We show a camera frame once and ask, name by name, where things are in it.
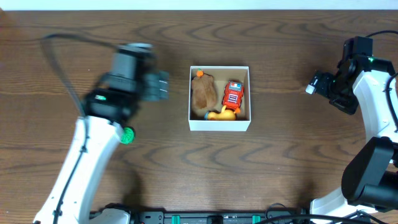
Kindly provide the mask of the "brown plush toy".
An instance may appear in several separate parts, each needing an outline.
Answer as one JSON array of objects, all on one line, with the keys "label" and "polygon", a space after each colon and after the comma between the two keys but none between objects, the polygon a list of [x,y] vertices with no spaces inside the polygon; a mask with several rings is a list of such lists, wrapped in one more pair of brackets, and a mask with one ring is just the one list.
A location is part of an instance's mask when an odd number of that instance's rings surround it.
[{"label": "brown plush toy", "polygon": [[202,69],[196,71],[196,76],[191,81],[192,107],[195,110],[211,109],[217,103],[214,77]]}]

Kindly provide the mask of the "green round wheel toy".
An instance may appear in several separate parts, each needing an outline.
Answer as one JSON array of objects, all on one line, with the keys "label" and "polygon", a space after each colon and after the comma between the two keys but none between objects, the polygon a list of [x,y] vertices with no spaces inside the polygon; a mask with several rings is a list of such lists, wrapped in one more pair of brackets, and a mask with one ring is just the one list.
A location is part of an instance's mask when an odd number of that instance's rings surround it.
[{"label": "green round wheel toy", "polygon": [[125,127],[123,129],[123,135],[121,136],[120,142],[121,144],[128,145],[135,140],[136,134],[133,128]]}]

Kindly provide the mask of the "red toy fire truck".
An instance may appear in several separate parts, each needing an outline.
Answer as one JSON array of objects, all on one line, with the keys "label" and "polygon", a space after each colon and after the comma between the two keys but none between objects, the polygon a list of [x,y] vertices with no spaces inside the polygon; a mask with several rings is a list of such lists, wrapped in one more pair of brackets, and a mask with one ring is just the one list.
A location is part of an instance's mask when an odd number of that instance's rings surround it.
[{"label": "red toy fire truck", "polygon": [[230,110],[240,110],[244,86],[240,82],[229,81],[224,89],[224,97],[221,104]]}]

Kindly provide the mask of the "orange rubber duck toy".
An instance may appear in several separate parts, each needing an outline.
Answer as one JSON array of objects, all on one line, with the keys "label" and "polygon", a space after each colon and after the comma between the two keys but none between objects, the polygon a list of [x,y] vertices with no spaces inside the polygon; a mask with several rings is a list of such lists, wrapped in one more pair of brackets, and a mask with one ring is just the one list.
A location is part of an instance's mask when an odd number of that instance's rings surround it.
[{"label": "orange rubber duck toy", "polygon": [[227,109],[224,105],[219,113],[214,111],[209,111],[204,115],[204,119],[208,121],[235,121],[236,115],[239,114],[241,110],[236,108],[235,110]]}]

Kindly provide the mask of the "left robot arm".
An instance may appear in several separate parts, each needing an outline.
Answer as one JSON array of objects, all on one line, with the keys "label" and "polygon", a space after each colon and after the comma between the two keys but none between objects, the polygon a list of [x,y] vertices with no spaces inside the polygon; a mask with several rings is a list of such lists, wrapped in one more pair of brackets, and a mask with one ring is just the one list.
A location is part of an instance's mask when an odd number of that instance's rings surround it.
[{"label": "left robot arm", "polygon": [[140,101],[168,97],[168,73],[158,71],[150,44],[117,47],[113,65],[82,100],[81,115],[55,185],[34,223],[135,223],[128,208],[110,205],[92,213],[91,206],[104,170],[120,144],[134,140],[127,122]]}]

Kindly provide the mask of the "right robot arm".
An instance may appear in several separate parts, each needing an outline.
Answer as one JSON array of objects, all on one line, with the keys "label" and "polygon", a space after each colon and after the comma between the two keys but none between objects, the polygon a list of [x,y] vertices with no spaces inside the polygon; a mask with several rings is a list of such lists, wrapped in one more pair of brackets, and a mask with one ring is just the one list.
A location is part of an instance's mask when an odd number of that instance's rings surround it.
[{"label": "right robot arm", "polygon": [[341,185],[310,203],[310,223],[372,220],[397,210],[397,72],[391,61],[373,55],[371,36],[344,42],[335,74],[317,71],[306,92],[325,97],[340,111],[361,110],[366,143],[343,172]]}]

